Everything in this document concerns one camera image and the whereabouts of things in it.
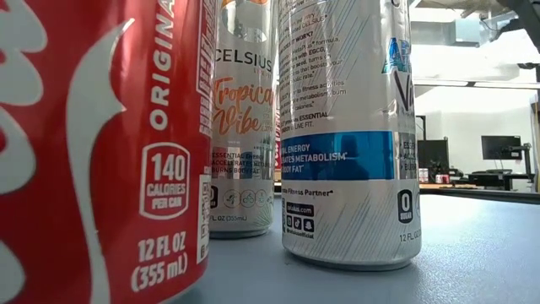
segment coca-cola can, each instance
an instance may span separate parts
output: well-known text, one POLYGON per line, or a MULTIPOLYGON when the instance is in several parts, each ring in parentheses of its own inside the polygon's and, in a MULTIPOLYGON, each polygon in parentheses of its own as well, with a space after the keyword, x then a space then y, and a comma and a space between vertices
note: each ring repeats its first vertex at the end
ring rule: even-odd
POLYGON ((1 303, 155 303, 203 275, 214 16, 0 1, 1 303))

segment coca-cola logo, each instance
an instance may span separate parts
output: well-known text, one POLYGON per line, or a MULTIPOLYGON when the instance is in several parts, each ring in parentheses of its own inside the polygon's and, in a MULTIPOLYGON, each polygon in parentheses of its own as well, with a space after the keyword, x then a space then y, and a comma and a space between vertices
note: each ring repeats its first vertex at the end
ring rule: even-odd
MULTIPOLYGON (((39 167, 27 134, 2 105, 22 107, 40 102, 42 79, 25 53, 40 52, 47 45, 46 30, 33 10, 22 0, 7 0, 6 4, 7 11, 0 12, 0 133, 5 138, 0 150, 0 195, 20 189, 39 167)), ((70 81, 66 104, 67 152, 89 252, 90 301, 95 303, 109 303, 110 289, 100 241, 95 233, 90 160, 100 130, 124 110, 112 91, 109 72, 116 43, 132 22, 131 19, 119 24, 87 50, 70 81)), ((18 258, 2 240, 0 264, 7 268, 0 272, 3 287, 0 302, 5 302, 21 292, 25 278, 18 258)))
MULTIPOLYGON (((43 94, 40 75, 24 53, 39 52, 47 43, 46 32, 22 0, 6 2, 0 13, 0 195, 24 186, 35 172, 35 153, 19 123, 2 107, 31 106, 43 94)), ((15 298, 25 274, 19 259, 0 240, 0 302, 15 298)))

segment aluminum can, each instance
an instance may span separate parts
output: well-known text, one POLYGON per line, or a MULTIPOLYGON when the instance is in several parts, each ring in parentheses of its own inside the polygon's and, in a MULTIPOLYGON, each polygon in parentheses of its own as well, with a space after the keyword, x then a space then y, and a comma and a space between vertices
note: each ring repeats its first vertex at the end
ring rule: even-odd
POLYGON ((407 2, 282 0, 283 245, 397 269, 421 248, 407 2))
POLYGON ((214 1, 0 10, 0 302, 176 299, 208 263, 214 1))
POLYGON ((429 182, 429 171, 425 168, 418 169, 420 182, 429 182))
POLYGON ((219 0, 213 100, 211 237, 273 222, 277 0, 219 0))

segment white can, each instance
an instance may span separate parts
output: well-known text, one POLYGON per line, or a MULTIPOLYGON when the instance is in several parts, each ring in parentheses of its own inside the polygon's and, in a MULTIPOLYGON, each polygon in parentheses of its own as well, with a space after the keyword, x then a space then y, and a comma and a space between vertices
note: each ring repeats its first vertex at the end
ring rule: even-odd
POLYGON ((283 245, 396 269, 421 248, 407 2, 282 0, 283 245))
POLYGON ((277 1, 218 1, 210 236, 261 235, 273 222, 277 1))

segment blue label band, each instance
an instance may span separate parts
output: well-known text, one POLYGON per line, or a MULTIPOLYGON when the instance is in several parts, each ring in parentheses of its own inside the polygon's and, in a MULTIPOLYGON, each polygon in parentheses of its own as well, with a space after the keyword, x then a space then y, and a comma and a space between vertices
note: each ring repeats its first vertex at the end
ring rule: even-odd
POLYGON ((293 181, 394 179, 390 131, 305 135, 282 141, 282 178, 293 181))

